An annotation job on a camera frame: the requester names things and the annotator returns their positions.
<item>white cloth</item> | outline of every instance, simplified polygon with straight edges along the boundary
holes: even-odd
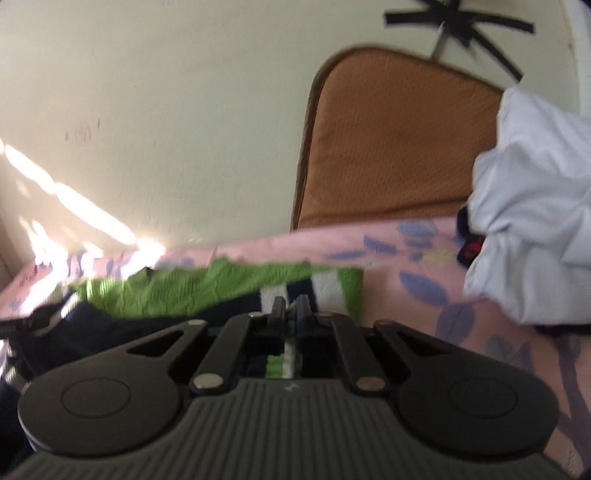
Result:
[[[591,119],[511,88],[478,156],[470,228],[487,235],[464,293],[518,323],[591,323]]]

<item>cream wall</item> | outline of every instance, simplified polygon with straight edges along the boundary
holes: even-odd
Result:
[[[434,28],[384,28],[382,14],[395,8],[422,7],[2,0],[0,216],[11,268],[33,257],[31,238],[72,252],[287,232],[307,97],[322,63],[355,44],[421,56],[434,46]],[[465,0],[464,8],[534,21],[533,37],[482,30],[526,72],[524,87],[578,110],[559,0]],[[468,54],[449,41],[442,61],[512,84],[477,46]]]

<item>white wall corner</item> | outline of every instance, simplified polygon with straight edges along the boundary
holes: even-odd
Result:
[[[591,9],[581,0],[563,0],[563,4],[579,75],[579,112],[591,116]]]

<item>navy blue fabric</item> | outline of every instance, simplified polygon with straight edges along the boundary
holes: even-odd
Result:
[[[315,298],[311,281],[288,285],[287,290]],[[51,316],[60,310],[63,304],[64,302],[42,308],[44,313]],[[38,337],[12,337],[9,344],[16,352],[16,357],[14,361],[7,359],[7,366],[16,366],[27,381],[32,381],[53,368],[123,345],[186,320],[202,319],[207,321],[210,327],[221,327],[234,315],[261,310],[261,296],[258,291],[224,301],[187,317],[120,319],[87,302],[82,302],[47,334]],[[245,375],[263,377],[266,360],[264,356],[251,359],[244,368]],[[18,422],[19,397],[18,391],[7,385],[4,379],[0,380],[0,475],[8,473],[32,454]]]

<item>brown cushion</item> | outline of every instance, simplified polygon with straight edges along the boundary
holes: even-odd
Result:
[[[383,48],[329,60],[314,80],[292,227],[452,215],[495,145],[502,91]]]

